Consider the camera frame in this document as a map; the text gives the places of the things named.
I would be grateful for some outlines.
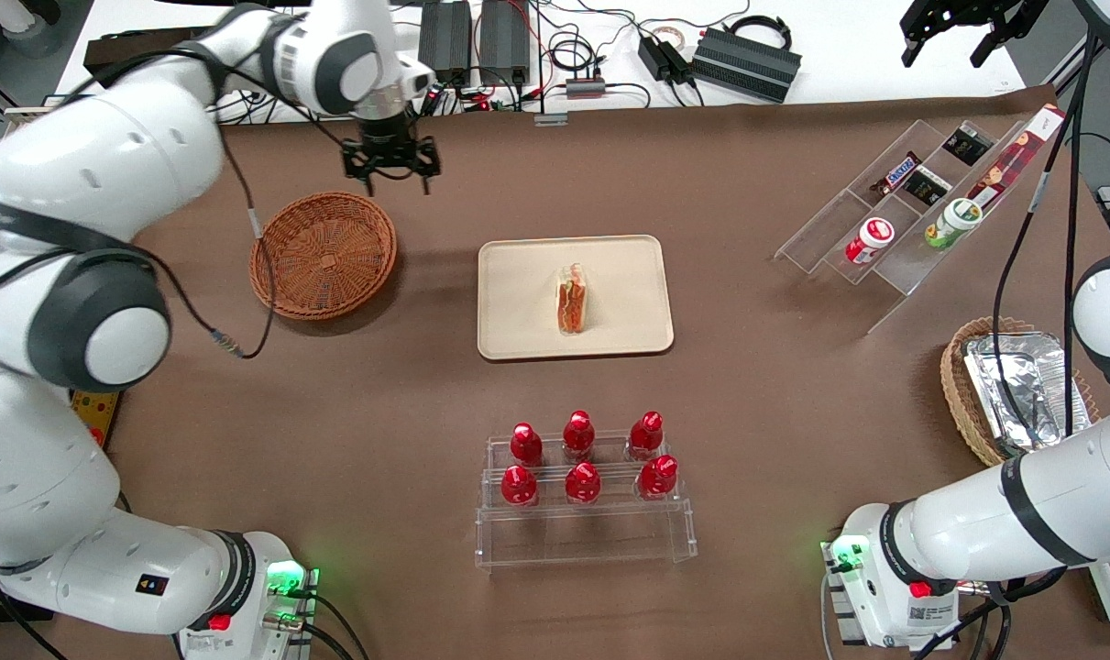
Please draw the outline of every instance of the beige tray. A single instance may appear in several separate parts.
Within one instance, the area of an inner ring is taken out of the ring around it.
[[[486,359],[648,354],[673,344],[660,243],[646,235],[485,243],[477,268],[477,351]],[[563,335],[558,271],[583,264],[586,325]]]

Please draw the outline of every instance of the chocolate bar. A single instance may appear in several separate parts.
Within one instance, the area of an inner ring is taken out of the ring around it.
[[[906,180],[907,176],[912,174],[914,169],[919,166],[919,164],[920,159],[918,159],[918,154],[914,154],[909,151],[909,154],[906,155],[906,160],[902,160],[901,164],[898,164],[898,166],[892,167],[889,171],[889,174],[885,175],[885,179],[869,185],[869,191],[878,193],[881,199],[885,197],[888,193],[896,191],[896,189],[901,185],[901,182]]]
[[[978,162],[978,159],[982,158],[987,151],[993,146],[995,143],[990,142],[986,136],[979,134],[977,130],[970,129],[969,125],[960,125],[953,131],[953,134],[947,139],[944,145],[944,150],[949,151],[949,153],[957,155],[958,160],[969,164]]]
[[[934,205],[949,192],[951,185],[941,176],[934,174],[925,166],[918,166],[902,185],[912,196],[924,201],[927,205]]]

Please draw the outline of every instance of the brown table cover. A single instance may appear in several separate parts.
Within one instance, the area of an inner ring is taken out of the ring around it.
[[[444,174],[376,180],[400,263],[382,295],[334,323],[276,323],[258,359],[229,358],[172,296],[174,339],[128,393],[111,458],[135,512],[176,526],[270,530],[323,569],[323,593],[373,660],[818,659],[818,542],[855,507],[916,497],[981,465],[949,417],[941,347],[990,314],[1042,166],[872,335],[891,302],[870,276],[807,278],[771,255],[920,118],[1001,134],[1053,100],[995,99],[618,110],[425,120]],[[331,124],[337,134],[349,124]],[[309,125],[229,130],[270,217],[322,191],[356,191]],[[1058,172],[1067,172],[1061,155]],[[1006,313],[1061,332],[1066,174],[1054,176]],[[1078,272],[1110,254],[1081,191]],[[676,344],[665,355],[492,364],[476,346],[477,251],[488,241],[653,234],[664,246]],[[244,346],[265,312],[250,291],[249,220],[231,172],[140,242]],[[1102,413],[1110,389],[1082,352]],[[474,567],[485,438],[518,420],[597,427],[665,415],[696,510],[700,556],[531,568]],[[330,631],[341,629],[323,618]],[[904,658],[839,646],[840,660]],[[169,659],[165,637],[57,618],[39,626],[74,659]],[[997,626],[991,627],[991,639]],[[963,652],[969,652],[970,634]],[[316,644],[316,658],[333,657]],[[961,651],[944,654],[960,657]],[[0,626],[0,659],[39,658]],[[1087,572],[1015,606],[1007,659],[1110,659]]]

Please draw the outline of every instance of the round wicker basket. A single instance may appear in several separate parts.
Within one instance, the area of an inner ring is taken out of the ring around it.
[[[993,325],[991,325],[990,316],[971,321],[953,334],[953,338],[949,339],[949,344],[941,354],[941,388],[945,390],[945,400],[949,403],[949,413],[952,414],[953,423],[958,426],[961,438],[966,439],[970,451],[973,451],[988,467],[998,465],[1007,458],[996,448],[998,446],[995,443],[995,435],[991,434],[990,426],[987,425],[987,414],[982,413],[978,393],[975,393],[973,385],[970,385],[970,374],[966,370],[966,363],[962,362],[961,344],[971,337],[990,334],[991,331],[993,331]],[[999,333],[1029,333],[1030,331],[1035,331],[1035,326],[1029,323],[1006,316],[999,317]],[[1087,382],[1076,370],[1071,372],[1071,376],[1088,407],[1088,419],[1097,422],[1100,419],[1100,413],[1096,403],[1091,400]]]
[[[316,193],[282,209],[265,226],[276,276],[274,311],[323,321],[353,312],[383,287],[396,261],[396,233],[375,202],[352,193]],[[250,255],[253,293],[270,304],[261,241]]]

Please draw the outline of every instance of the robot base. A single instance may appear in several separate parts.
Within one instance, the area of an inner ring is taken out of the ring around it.
[[[835,573],[831,585],[836,585],[836,578],[844,581],[852,616],[870,647],[909,647],[916,652],[935,633],[957,622],[958,592],[955,589],[939,597],[910,596],[909,585],[896,576],[882,555],[881,517],[888,509],[886,505],[865,505],[849,515],[842,534],[826,552],[831,563],[848,561],[857,568]],[[939,649],[950,647],[952,640],[947,640]]]
[[[246,531],[248,540],[256,552],[253,588],[244,605],[233,616],[228,630],[179,631],[181,652],[189,660],[294,660],[304,654],[301,637],[290,631],[274,631],[261,625],[265,615],[302,615],[302,601],[272,593],[280,586],[296,589],[315,589],[312,571],[300,567],[291,557],[290,548],[278,536],[266,531]],[[299,647],[292,647],[292,636]]]

